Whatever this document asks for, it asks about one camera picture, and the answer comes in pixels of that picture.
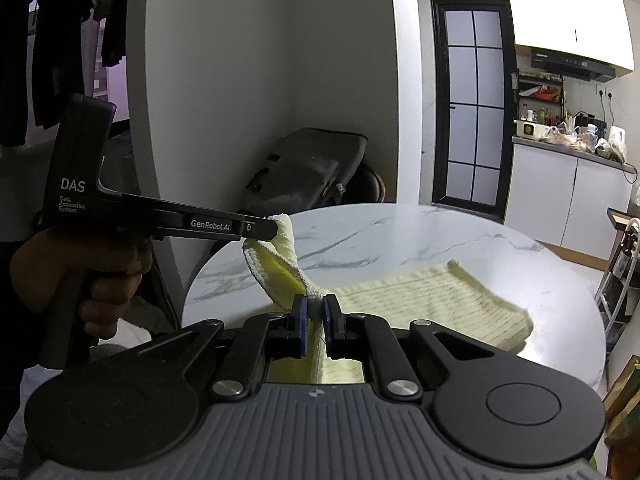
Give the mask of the person's left hand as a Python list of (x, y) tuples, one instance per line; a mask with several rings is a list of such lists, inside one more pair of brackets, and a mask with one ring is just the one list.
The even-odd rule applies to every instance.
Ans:
[(152, 263), (149, 242), (64, 242), (40, 232), (11, 259), (15, 312), (38, 335), (70, 325), (111, 339)]

